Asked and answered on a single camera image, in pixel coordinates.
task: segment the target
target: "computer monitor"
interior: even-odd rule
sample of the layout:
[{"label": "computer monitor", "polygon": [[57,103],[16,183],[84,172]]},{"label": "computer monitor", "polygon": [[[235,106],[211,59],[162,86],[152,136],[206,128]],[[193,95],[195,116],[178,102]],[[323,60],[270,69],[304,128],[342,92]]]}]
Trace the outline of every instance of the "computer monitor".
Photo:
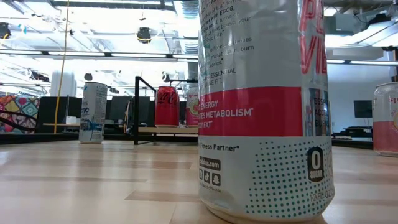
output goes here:
[{"label": "computer monitor", "polygon": [[356,100],[354,101],[355,118],[372,118],[372,101]]}]

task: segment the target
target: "energy drink can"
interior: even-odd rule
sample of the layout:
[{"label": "energy drink can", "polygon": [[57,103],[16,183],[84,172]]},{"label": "energy drink can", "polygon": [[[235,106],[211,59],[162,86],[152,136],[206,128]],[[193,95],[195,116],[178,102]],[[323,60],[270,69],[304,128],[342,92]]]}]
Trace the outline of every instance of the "energy drink can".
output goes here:
[{"label": "energy drink can", "polygon": [[200,0],[199,196],[232,223],[320,216],[335,188],[322,0]]},{"label": "energy drink can", "polygon": [[81,102],[80,143],[102,143],[104,139],[107,94],[108,87],[105,84],[86,82]]},{"label": "energy drink can", "polygon": [[374,150],[398,157],[398,83],[376,87],[373,106]]},{"label": "energy drink can", "polygon": [[199,89],[196,86],[191,87],[187,92],[187,109],[186,119],[189,128],[198,127],[198,110],[199,110]]}]

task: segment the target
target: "fluorescent light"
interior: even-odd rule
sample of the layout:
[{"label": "fluorescent light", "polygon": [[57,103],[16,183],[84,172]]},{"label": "fluorescent light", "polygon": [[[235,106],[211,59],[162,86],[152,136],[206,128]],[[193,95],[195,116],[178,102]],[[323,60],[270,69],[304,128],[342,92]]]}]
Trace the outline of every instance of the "fluorescent light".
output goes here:
[{"label": "fluorescent light", "polygon": [[24,83],[3,83],[4,86],[36,86],[35,84],[24,84]]},{"label": "fluorescent light", "polygon": [[328,63],[344,63],[344,60],[328,60]]},{"label": "fluorescent light", "polygon": [[124,54],[112,53],[113,57],[136,57],[136,58],[166,58],[166,54]]},{"label": "fluorescent light", "polygon": [[42,54],[38,50],[0,50],[0,54]]},{"label": "fluorescent light", "polygon": [[[67,2],[67,0],[54,0],[60,2]],[[119,4],[158,4],[159,2],[152,2],[152,1],[123,1],[123,0],[69,0],[70,2],[90,2],[90,3],[119,3]]]},{"label": "fluorescent light", "polygon": [[380,65],[380,66],[398,66],[398,62],[382,62],[382,61],[351,61],[350,65]]},{"label": "fluorescent light", "polygon": [[198,59],[198,55],[173,55],[173,58],[181,58],[181,59]]},{"label": "fluorescent light", "polygon": [[[64,52],[49,52],[50,55],[63,55]],[[66,52],[68,56],[105,56],[102,52]]]}]

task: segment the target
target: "black metal frame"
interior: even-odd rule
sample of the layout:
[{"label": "black metal frame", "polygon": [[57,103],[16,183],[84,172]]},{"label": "black metal frame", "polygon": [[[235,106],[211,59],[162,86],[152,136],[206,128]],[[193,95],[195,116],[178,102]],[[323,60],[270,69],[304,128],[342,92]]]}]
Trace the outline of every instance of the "black metal frame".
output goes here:
[{"label": "black metal frame", "polygon": [[173,82],[198,83],[198,80],[169,80],[170,86],[172,86]]},{"label": "black metal frame", "polygon": [[157,90],[152,87],[150,84],[148,84],[143,78],[136,76],[136,84],[135,84],[135,89],[134,89],[134,126],[132,127],[133,130],[133,140],[134,140],[134,145],[138,145],[138,138],[139,138],[139,83],[140,81],[148,86],[151,90],[154,91],[155,93],[155,100],[156,100],[156,93]]}]

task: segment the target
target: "zero sugar logo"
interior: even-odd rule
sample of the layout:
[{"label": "zero sugar logo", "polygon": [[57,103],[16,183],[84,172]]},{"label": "zero sugar logo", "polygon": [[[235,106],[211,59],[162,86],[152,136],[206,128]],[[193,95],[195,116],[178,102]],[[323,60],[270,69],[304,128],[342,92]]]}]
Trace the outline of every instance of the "zero sugar logo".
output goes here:
[{"label": "zero sugar logo", "polygon": [[323,150],[320,147],[313,147],[307,153],[308,179],[312,182],[319,182],[325,177],[323,165]]}]

